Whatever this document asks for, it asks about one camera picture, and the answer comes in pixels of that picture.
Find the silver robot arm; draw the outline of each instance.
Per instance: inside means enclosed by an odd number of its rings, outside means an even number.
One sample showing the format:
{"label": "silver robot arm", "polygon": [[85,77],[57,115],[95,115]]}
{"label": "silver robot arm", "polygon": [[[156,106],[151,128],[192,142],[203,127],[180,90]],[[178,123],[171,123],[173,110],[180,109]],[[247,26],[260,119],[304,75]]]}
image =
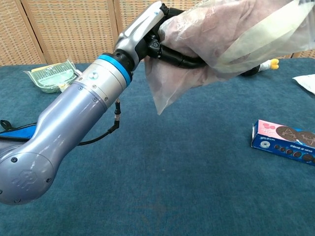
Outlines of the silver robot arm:
{"label": "silver robot arm", "polygon": [[99,56],[40,114],[30,140],[0,141],[1,203],[26,204],[50,188],[63,158],[128,87],[144,57],[188,68],[200,63],[159,44],[159,26],[181,12],[151,4],[120,34],[114,53]]}

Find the wicker panel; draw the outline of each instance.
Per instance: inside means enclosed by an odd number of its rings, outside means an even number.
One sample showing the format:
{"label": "wicker panel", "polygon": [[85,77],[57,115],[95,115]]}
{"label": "wicker panel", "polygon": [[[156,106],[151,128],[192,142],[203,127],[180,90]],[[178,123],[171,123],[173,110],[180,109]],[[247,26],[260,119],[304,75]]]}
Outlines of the wicker panel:
{"label": "wicker panel", "polygon": [[[123,31],[146,7],[156,0],[114,0],[119,32]],[[164,0],[168,7],[188,10],[200,0]]]}
{"label": "wicker panel", "polygon": [[278,59],[284,59],[284,58],[291,58],[292,55],[286,55],[286,56],[281,56],[281,57],[277,57]]}
{"label": "wicker panel", "polygon": [[118,36],[112,0],[22,0],[49,63],[92,62]]}
{"label": "wicker panel", "polygon": [[305,52],[295,53],[294,58],[314,58],[315,59],[315,49]]}
{"label": "wicker panel", "polygon": [[2,0],[0,7],[0,65],[45,63],[21,4]]}

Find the plastic bag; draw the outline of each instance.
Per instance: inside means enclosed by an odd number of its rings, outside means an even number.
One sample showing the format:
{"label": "plastic bag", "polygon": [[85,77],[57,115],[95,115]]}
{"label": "plastic bag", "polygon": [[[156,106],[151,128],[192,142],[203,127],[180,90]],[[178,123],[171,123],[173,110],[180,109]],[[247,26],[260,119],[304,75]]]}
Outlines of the plastic bag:
{"label": "plastic bag", "polygon": [[315,95],[315,74],[301,75],[293,78],[300,86]]}
{"label": "plastic bag", "polygon": [[24,72],[45,93],[63,92],[77,78],[71,59]]}
{"label": "plastic bag", "polygon": [[188,89],[226,81],[263,62],[315,48],[314,0],[204,0],[164,22],[161,43],[207,66],[180,69],[145,58],[157,113]]}

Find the white paper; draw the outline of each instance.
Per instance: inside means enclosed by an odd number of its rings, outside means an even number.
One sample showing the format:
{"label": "white paper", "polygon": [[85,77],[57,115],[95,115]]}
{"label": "white paper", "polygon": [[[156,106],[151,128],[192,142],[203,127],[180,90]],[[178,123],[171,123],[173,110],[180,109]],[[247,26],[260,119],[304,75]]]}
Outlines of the white paper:
{"label": "white paper", "polygon": [[296,80],[300,86],[315,94],[315,74],[297,76],[293,79]]}

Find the pink and blue box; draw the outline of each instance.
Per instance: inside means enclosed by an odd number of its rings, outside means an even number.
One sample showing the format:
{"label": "pink and blue box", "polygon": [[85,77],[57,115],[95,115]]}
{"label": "pink and blue box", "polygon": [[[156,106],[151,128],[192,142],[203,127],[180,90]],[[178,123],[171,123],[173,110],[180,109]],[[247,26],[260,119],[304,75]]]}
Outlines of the pink and blue box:
{"label": "pink and blue box", "polygon": [[315,134],[258,120],[252,127],[252,148],[315,166]]}

